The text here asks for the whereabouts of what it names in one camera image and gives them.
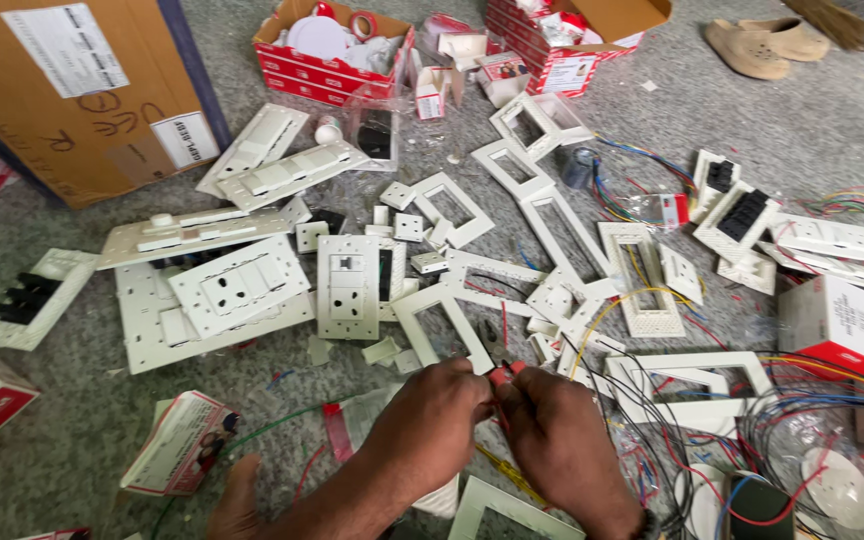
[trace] pliers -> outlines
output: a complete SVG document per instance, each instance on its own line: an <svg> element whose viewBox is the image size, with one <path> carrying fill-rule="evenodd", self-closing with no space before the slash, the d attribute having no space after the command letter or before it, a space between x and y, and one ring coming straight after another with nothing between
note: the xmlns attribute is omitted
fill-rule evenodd
<svg viewBox="0 0 864 540"><path fill-rule="evenodd" d="M525 369L525 362L513 358L498 338L498 332L492 323L488 320L479 323L479 339L482 340L482 345L485 346L492 363L495 364L495 369L489 371L486 377L496 388L510 383L519 372Z"/></svg>

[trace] gray speckled floor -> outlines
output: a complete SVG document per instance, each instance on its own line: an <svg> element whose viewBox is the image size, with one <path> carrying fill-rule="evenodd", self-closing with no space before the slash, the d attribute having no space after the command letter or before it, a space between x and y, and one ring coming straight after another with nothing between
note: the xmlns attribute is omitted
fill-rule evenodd
<svg viewBox="0 0 864 540"><path fill-rule="evenodd" d="M233 133L268 100L313 116L335 114L333 107L272 92L263 84L250 37L269 16L271 2L183 4ZM413 22L426 15L423 4L402 0L364 0L358 7ZM484 12L481 0L445 0L435 8L473 24L482 22ZM786 80L751 80L726 68L701 37L702 24L710 19L786 15L788 10L777 0L679 1L670 23L648 31L633 54L601 64L588 92L574 103L607 136L649 147L688 167L699 148L727 154L744 167L743 180L785 202L864 184L864 55L832 51L821 62L795 64ZM640 86L649 80L657 84L653 92ZM518 261L511 246L511 240L518 239L533 262L550 270L548 257L512 198L474 160L466 158L459 165L445 160L455 145L468 153L498 138L485 121L493 111L480 92L470 88L462 110L450 110L445 126L437 128L449 133L445 146L428 143L427 135L434 133L428 128L404 129L404 139L416 140L406 144L404 161L414 172L407 182L446 171L498 224L467 251ZM306 128L294 148L311 144L311 129ZM630 176L650 190L677 188L674 178L654 163L601 151L607 176ZM558 176L565 152L558 149L541 166ZM55 207L24 184L5 190L0 194L0 291L49 247L98 253L114 226L158 213L181 215L222 206L193 190L204 173L205 168L198 168L78 212ZM307 200L351 213L349 231L358 233L378 193L392 179L388 174L344 174L314 189ZM561 189L592 229L601 219L592 197ZM634 192L629 187L625 193ZM773 299L745 288L724 289L731 282L715 275L714 255L682 231L657 238L698 265L709 286L702 312L714 334L736 348L773 344L772 335L748 333L754 318L774 314ZM413 247L410 255L416 251ZM472 320L490 317L499 322L494 311L477 306L466 306L466 311ZM524 321L511 317L510 328L512 352L533 359L524 341ZM716 350L702 330L686 328L688 338L634 340L628 339L618 314L609 315L603 325L604 332L626 341L633 351ZM42 389L41 398L0 431L0 540L78 526L90 526L101 539L121 540L136 532L148 538L164 500L123 497L117 485L147 436L157 400L198 389L241 411L242 429L248 432L288 412L401 378L392 370L366 366L359 352L362 343L338 343L329 364L311 367L306 338L313 332L314 325L307 323L262 336L245 350L218 350L136 376L110 375L110 370L126 366L126 356L113 272L97 273L34 352L0 350L5 362ZM406 344L398 325L382 325L382 334ZM271 375L287 369L296 373L267 392ZM480 428L480 436L493 445L498 440L490 425ZM264 457L258 496L262 515L271 518L288 508L307 456L327 442L322 416L309 413L247 444L244 450ZM715 462L722 463L722 457ZM337 467L330 455L318 460L306 489L315 489ZM217 469L194 497L180 500L165 516L160 538L203 537L228 464ZM466 472L525 497L481 455ZM406 519L433 538L448 534L448 521L414 511ZM845 530L837 534L864 537Z"/></svg>

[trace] shoe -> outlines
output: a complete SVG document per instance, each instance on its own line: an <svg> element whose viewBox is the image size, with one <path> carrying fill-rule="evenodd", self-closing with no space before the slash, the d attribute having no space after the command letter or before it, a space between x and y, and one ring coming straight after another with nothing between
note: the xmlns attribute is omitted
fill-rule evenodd
<svg viewBox="0 0 864 540"><path fill-rule="evenodd" d="M729 68L755 79L774 81L788 75L792 64L766 48L766 30L742 30L715 19L705 26L705 39Z"/></svg>
<svg viewBox="0 0 864 540"><path fill-rule="evenodd" d="M797 62L815 62L829 52L829 39L806 27L802 19L786 17L775 20L740 20L736 25L748 32L767 32L764 46L783 58Z"/></svg>

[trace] broom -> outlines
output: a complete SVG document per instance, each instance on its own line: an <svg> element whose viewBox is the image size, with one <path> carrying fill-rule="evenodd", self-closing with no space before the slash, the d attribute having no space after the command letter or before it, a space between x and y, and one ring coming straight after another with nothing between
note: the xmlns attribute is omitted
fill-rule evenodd
<svg viewBox="0 0 864 540"><path fill-rule="evenodd" d="M846 51L864 51L864 20L833 0L785 0L785 5Z"/></svg>

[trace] tape roll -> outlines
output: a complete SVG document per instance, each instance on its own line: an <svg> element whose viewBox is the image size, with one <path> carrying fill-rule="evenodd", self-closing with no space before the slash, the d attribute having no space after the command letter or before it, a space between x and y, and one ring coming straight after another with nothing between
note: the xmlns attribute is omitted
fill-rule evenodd
<svg viewBox="0 0 864 540"><path fill-rule="evenodd" d="M359 20L361 19L365 19L366 24L368 24L368 32L359 28ZM352 34L359 39L359 42L365 42L369 38L373 38L378 32L376 16L369 11L355 11L348 21L348 28L352 30Z"/></svg>

